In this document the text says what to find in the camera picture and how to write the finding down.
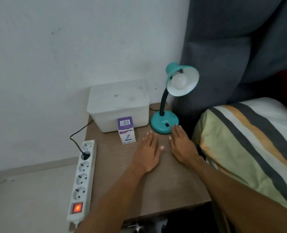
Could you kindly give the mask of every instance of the hand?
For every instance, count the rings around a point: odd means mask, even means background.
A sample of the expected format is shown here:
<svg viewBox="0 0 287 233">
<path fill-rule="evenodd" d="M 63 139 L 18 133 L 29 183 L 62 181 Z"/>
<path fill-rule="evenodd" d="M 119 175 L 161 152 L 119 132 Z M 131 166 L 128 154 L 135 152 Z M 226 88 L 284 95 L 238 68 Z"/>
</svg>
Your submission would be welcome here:
<svg viewBox="0 0 287 233">
<path fill-rule="evenodd" d="M 164 146 L 157 148 L 157 134 L 152 131 L 141 141 L 132 160 L 132 166 L 142 174 L 151 171 L 160 161 Z"/>
<path fill-rule="evenodd" d="M 172 137 L 169 137 L 169 143 L 173 155 L 187 166 L 191 166 L 194 161 L 200 158 L 195 145 L 181 126 L 172 127 Z"/>
</svg>

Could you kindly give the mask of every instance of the dark gray stripe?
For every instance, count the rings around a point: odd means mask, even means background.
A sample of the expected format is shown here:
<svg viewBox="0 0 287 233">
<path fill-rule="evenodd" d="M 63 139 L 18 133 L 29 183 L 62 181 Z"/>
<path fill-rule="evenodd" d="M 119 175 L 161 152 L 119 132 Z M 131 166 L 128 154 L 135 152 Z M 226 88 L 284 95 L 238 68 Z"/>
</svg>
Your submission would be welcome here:
<svg viewBox="0 0 287 233">
<path fill-rule="evenodd" d="M 242 147 L 246 149 L 246 151 L 257 161 L 263 172 L 272 180 L 274 187 L 287 201 L 287 185 L 283 178 L 263 159 L 263 157 L 252 146 L 250 141 L 223 115 L 223 113 L 215 108 L 210 108 L 210 110 L 227 126 Z"/>
<path fill-rule="evenodd" d="M 238 109 L 252 125 L 259 128 L 266 135 L 266 137 L 272 141 L 277 150 L 287 160 L 287 141 L 268 119 L 262 117 L 253 111 L 252 108 L 242 103 L 235 103 L 231 106 Z"/>
</svg>

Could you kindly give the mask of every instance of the barcode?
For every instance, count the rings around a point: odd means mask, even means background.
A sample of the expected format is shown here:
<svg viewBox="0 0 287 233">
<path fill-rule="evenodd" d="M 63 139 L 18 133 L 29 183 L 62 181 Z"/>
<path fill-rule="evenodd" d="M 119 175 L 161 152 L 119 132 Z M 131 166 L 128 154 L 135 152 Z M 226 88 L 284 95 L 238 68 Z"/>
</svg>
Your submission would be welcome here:
<svg viewBox="0 0 287 233">
<path fill-rule="evenodd" d="M 120 121 L 120 126 L 126 126 L 126 125 L 130 125 L 130 120 L 123 120 L 123 121 Z"/>
</svg>

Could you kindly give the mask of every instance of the person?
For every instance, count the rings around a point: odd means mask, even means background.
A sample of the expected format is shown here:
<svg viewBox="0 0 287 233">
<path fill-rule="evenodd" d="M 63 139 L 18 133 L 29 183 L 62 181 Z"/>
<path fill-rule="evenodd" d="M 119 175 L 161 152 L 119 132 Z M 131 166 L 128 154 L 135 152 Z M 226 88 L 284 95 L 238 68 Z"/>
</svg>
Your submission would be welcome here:
<svg viewBox="0 0 287 233">
<path fill-rule="evenodd" d="M 236 229 L 243 233 L 287 232 L 287 209 L 207 164 L 181 126 L 172 127 L 169 142 L 172 154 L 199 176 Z M 157 148 L 157 143 L 158 136 L 147 133 L 125 173 L 97 202 L 75 233 L 120 231 L 140 179 L 160 161 L 164 146 Z"/>
</svg>

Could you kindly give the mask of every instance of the power outlet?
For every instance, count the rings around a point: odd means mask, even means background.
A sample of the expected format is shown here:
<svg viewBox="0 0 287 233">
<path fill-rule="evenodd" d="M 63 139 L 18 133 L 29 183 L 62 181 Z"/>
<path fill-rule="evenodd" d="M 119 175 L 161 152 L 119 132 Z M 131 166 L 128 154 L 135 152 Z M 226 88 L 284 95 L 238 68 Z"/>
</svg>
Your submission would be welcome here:
<svg viewBox="0 0 287 233">
<path fill-rule="evenodd" d="M 88 214 L 91 205 L 97 144 L 85 141 L 81 146 L 75 180 L 72 188 L 67 221 L 78 225 Z"/>
</svg>

